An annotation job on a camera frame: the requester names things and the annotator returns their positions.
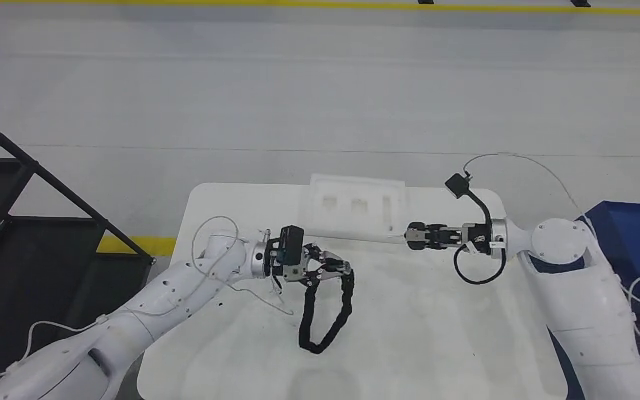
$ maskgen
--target black wire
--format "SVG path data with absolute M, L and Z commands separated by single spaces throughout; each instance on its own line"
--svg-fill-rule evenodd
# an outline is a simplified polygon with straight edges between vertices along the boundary
M 464 250 L 466 247 L 467 245 L 463 244 L 462 246 L 458 247 L 458 250 L 456 250 L 456 252 L 453 254 L 453 266 L 456 269 L 456 273 L 463 281 L 467 282 L 470 285 L 484 285 L 486 283 L 492 282 L 497 277 L 502 275 L 502 271 L 504 271 L 504 266 L 507 265 L 507 252 L 505 251 L 505 249 L 502 249 L 502 261 L 500 262 L 500 269 L 498 269 L 498 272 L 493 274 L 493 276 L 487 279 L 483 279 L 481 281 L 472 281 L 471 279 L 462 275 L 462 272 L 460 272 L 460 267 L 458 266 L 458 256 L 460 255 L 460 252 Z
M 487 206 L 471 190 L 468 190 L 465 194 L 480 207 L 484 214 L 484 223 L 487 224 L 487 228 L 491 231 L 491 214 L 489 213 Z

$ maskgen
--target yellow floor line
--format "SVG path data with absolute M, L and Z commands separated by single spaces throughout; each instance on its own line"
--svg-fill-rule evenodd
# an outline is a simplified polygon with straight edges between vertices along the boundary
M 131 239 L 144 251 L 154 257 L 168 257 L 173 254 L 176 247 L 175 238 L 163 238 L 154 236 L 132 236 Z M 115 236 L 105 236 L 100 241 L 98 253 L 124 253 L 134 254 L 126 244 Z
M 488 13 L 561 13 L 561 14 L 601 14 L 601 15 L 638 15 L 638 8 L 573 6 L 518 6 L 518 5 L 463 5 L 463 4 L 416 4 L 416 3 L 360 3 L 342 1 L 297 1 L 297 0 L 0 0 L 0 3 L 56 3 L 56 4 L 102 4 L 102 5 L 140 5 L 140 6 L 252 6 L 252 7 L 309 7 L 309 8 L 350 8 L 365 10 L 401 10 L 401 11 L 463 11 Z

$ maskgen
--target black cable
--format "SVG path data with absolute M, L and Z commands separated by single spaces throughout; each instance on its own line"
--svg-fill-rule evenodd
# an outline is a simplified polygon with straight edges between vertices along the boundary
M 476 203 L 478 207 L 480 207 L 482 213 L 484 214 L 484 223 L 487 224 L 487 229 L 491 231 L 491 214 L 489 213 L 489 209 L 487 208 L 487 206 L 471 190 L 467 190 L 467 193 L 465 194 L 469 196 L 469 198 L 473 200 L 473 202 Z
M 298 345 L 313 354 L 320 354 L 333 342 L 336 335 L 347 323 L 347 319 L 353 311 L 351 305 L 351 298 L 353 297 L 353 287 L 355 285 L 355 274 L 353 270 L 349 275 L 342 275 L 340 277 L 342 284 L 342 308 L 338 317 L 331 325 L 329 332 L 322 339 L 320 344 L 313 343 L 311 341 L 311 323 L 313 322 L 313 313 L 316 302 L 316 291 L 318 290 L 319 281 L 315 284 L 307 287 L 304 293 L 304 311 L 302 313 L 302 321 L 300 322 L 300 328 L 298 330 Z
M 486 283 L 492 282 L 497 277 L 502 275 L 502 271 L 504 271 L 504 266 L 507 265 L 507 252 L 505 249 L 502 249 L 502 261 L 500 263 L 500 269 L 498 269 L 498 272 L 493 274 L 493 276 L 487 279 L 483 279 L 481 281 L 472 281 L 471 279 L 464 276 L 462 272 L 460 272 L 460 267 L 458 266 L 458 256 L 460 255 L 460 252 L 464 250 L 466 247 L 467 245 L 463 244 L 462 246 L 458 247 L 458 250 L 456 250 L 456 252 L 453 254 L 453 266 L 456 269 L 456 273 L 458 274 L 460 279 L 462 279 L 463 281 L 467 282 L 470 285 L 484 285 Z

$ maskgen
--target black connector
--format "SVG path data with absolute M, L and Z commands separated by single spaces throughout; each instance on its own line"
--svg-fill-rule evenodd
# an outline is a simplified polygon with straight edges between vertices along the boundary
M 454 174 L 444 185 L 456 199 L 469 193 L 469 181 L 460 174 Z

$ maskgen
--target thin white cable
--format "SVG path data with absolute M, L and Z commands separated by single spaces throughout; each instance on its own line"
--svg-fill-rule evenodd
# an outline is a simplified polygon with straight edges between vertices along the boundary
M 281 313 L 285 314 L 285 315 L 294 315 L 295 313 L 291 310 L 286 311 L 283 310 L 282 308 L 276 306 L 275 304 L 271 304 L 268 301 L 266 301 L 265 299 L 263 299 L 262 297 L 258 296 L 253 290 L 251 289 L 246 289 L 246 288 L 241 288 L 241 289 L 237 289 L 235 287 L 233 287 L 232 285 L 228 284 L 227 282 L 218 279 L 218 278 L 214 278 L 215 280 L 217 280 L 218 282 L 223 283 L 225 286 L 229 287 L 231 290 L 233 290 L 234 292 L 249 292 L 251 293 L 256 299 L 260 300 L 261 302 L 263 302 L 264 304 L 268 305 L 269 307 L 273 307 L 276 310 L 280 311 Z
M 235 237 L 233 239 L 233 243 L 231 243 L 231 246 L 227 247 L 227 250 L 211 265 L 209 270 L 205 273 L 202 270 L 200 270 L 200 268 L 198 268 L 198 264 L 196 263 L 196 257 L 195 257 L 195 254 L 193 253 L 193 250 L 194 250 L 194 247 L 195 247 L 195 243 L 196 243 L 196 237 L 198 236 L 198 233 L 200 233 L 200 230 L 205 226 L 205 224 L 207 224 L 209 221 L 212 221 L 212 220 L 218 219 L 218 218 L 226 219 L 227 221 L 229 221 L 229 222 L 231 222 L 233 224 L 233 227 L 235 228 Z M 208 218 L 208 219 L 206 219 L 204 222 L 202 222 L 200 224 L 198 229 L 196 229 L 195 233 L 193 234 L 193 237 L 191 238 L 191 251 L 190 251 L 191 262 L 193 263 L 193 267 L 196 268 L 198 270 L 198 272 L 200 272 L 203 275 L 202 280 L 200 281 L 200 283 L 196 287 L 196 290 L 197 290 L 198 287 L 200 287 L 200 285 L 202 285 L 202 283 L 205 280 L 212 279 L 211 271 L 213 270 L 213 267 L 215 267 L 216 264 L 218 263 L 218 261 L 220 261 L 224 256 L 226 256 L 227 253 L 229 253 L 229 251 L 231 251 L 231 248 L 236 244 L 236 242 L 238 240 L 240 240 L 238 238 L 239 235 L 240 235 L 240 229 L 238 228 L 238 225 L 236 224 L 236 222 L 234 220 L 232 220 L 231 218 L 229 218 L 227 216 L 224 216 L 224 215 L 216 215 L 215 217 Z M 217 277 L 213 277 L 213 279 L 217 280 L 218 282 L 221 282 L 222 284 L 224 284 L 225 286 L 229 287 L 231 290 L 233 290 L 235 292 L 249 292 L 256 299 L 260 300 L 261 302 L 263 302 L 264 304 L 266 304 L 266 305 L 268 305 L 270 307 L 273 307 L 274 309 L 280 311 L 281 313 L 283 313 L 285 315 L 294 315 L 293 311 L 286 311 L 286 310 L 283 310 L 280 307 L 276 306 L 275 304 L 269 303 L 268 301 L 266 301 L 265 299 L 263 299 L 262 297 L 257 295 L 251 289 L 244 289 L 244 288 L 243 289 L 236 289 L 235 287 L 233 287 L 229 283 L 223 281 L 222 279 L 218 279 Z
M 631 300 L 635 300 L 635 301 L 640 302 L 640 299 L 638 299 L 638 298 L 637 298 L 636 296 L 634 296 L 634 294 L 633 294 L 633 289 L 635 289 L 635 288 L 636 288 L 636 285 L 637 285 L 638 283 L 640 283 L 640 277 L 636 278 L 636 280 L 634 280 L 634 281 L 631 283 L 631 286 L 629 286 L 629 290 L 628 290 L 628 291 L 626 291 L 626 290 L 625 290 L 625 291 L 627 292 L 627 295 L 628 295 L 628 296 L 627 296 L 627 300 L 629 300 L 629 307 L 631 307 L 631 304 L 632 304 L 632 303 L 631 303 Z M 633 329 L 636 331 L 636 335 L 640 336 L 640 329 L 638 329 L 638 326 L 636 325 L 635 321 L 633 322 Z
M 593 227 L 593 224 L 591 223 L 591 220 L 587 217 L 587 215 L 584 213 L 584 211 L 582 211 L 582 209 L 580 208 L 580 206 L 578 206 L 578 203 L 576 202 L 576 200 L 573 198 L 573 196 L 571 195 L 571 193 L 569 192 L 569 189 L 567 189 L 567 186 L 564 184 L 564 182 L 562 182 L 562 179 L 560 179 L 560 177 L 558 175 L 556 175 L 555 172 L 553 172 L 549 167 L 547 167 L 546 165 L 542 164 L 540 161 L 537 161 L 536 159 L 533 159 L 531 157 L 522 155 L 522 154 L 518 154 L 518 153 L 509 153 L 509 152 L 500 152 L 500 153 L 486 153 L 486 154 L 480 154 L 477 155 L 473 158 L 471 158 L 469 161 L 467 161 L 464 166 L 462 167 L 462 170 L 464 171 L 465 174 L 467 174 L 470 177 L 473 177 L 471 175 L 471 173 L 469 173 L 469 171 L 467 170 L 467 166 L 469 164 L 471 164 L 473 161 L 480 159 L 480 158 L 484 158 L 484 157 L 494 157 L 494 156 L 505 156 L 505 157 L 515 157 L 515 158 L 522 158 L 524 160 L 529 160 L 534 164 L 539 165 L 540 167 L 544 168 L 548 173 L 550 173 L 560 184 L 560 186 L 562 186 L 562 189 L 564 189 L 564 192 L 567 194 L 567 197 L 569 197 L 569 200 L 571 200 L 571 203 L 573 203 L 573 206 L 576 208 L 576 210 L 578 210 L 578 212 L 580 213 L 580 215 L 584 218 L 586 224 L 589 226 L 589 228 L 591 229 L 591 232 L 593 233 L 593 237 L 596 238 L 596 241 L 598 240 L 598 237 L 596 236 L 596 230 Z
M 89 325 L 85 326 L 84 328 L 78 328 L 78 329 L 76 329 L 76 328 L 71 328 L 71 327 L 69 327 L 69 326 L 62 325 L 62 324 L 59 324 L 59 323 L 57 323 L 57 322 L 52 322 L 52 321 L 38 321 L 38 322 L 34 322 L 34 323 L 33 323 L 33 324 L 31 324 L 31 326 L 29 327 L 29 333 L 27 333 L 27 349 L 24 351 L 24 355 L 22 356 L 22 358 L 21 358 L 20 360 L 16 361 L 16 362 L 15 362 L 15 364 L 19 364 L 19 363 L 23 362 L 23 361 L 24 361 L 24 360 L 29 356 L 29 353 L 31 353 L 31 346 L 33 345 L 33 330 L 34 330 L 34 329 L 35 329 L 35 327 L 36 327 L 36 326 L 38 326 L 38 325 L 51 325 L 51 326 L 55 326 L 55 327 L 58 327 L 58 328 L 66 329 L 66 330 L 71 331 L 71 332 L 76 332 L 76 333 L 78 333 L 78 332 L 84 332 L 84 331 L 86 331 L 87 329 L 93 328 L 93 327 L 94 327 L 94 326 L 96 326 L 97 324 L 98 324 L 98 321 L 96 320 L 96 321 L 94 321 L 93 323 L 91 323 L 91 324 L 89 324 Z M 0 376 L 4 376 L 4 375 L 6 375 L 7 373 L 8 373 L 8 372 L 2 372 L 2 373 L 0 373 Z

